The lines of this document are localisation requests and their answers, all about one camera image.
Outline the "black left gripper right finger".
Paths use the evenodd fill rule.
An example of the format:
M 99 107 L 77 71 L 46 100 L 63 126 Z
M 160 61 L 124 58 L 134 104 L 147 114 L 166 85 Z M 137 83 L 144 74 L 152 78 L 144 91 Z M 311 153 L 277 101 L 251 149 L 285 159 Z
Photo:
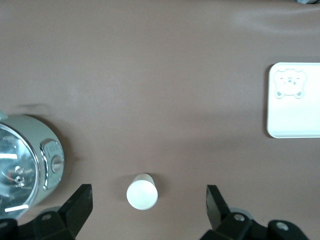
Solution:
M 244 211 L 229 208 L 216 185 L 206 187 L 206 213 L 211 225 L 202 240 L 247 240 L 252 220 Z

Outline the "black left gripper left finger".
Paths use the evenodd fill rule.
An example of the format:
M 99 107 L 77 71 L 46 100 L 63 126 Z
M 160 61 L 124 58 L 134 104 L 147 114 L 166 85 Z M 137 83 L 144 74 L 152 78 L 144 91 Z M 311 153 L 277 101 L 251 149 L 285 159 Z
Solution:
M 91 184 L 82 184 L 57 210 L 46 211 L 32 221 L 36 240 L 74 240 L 93 210 Z

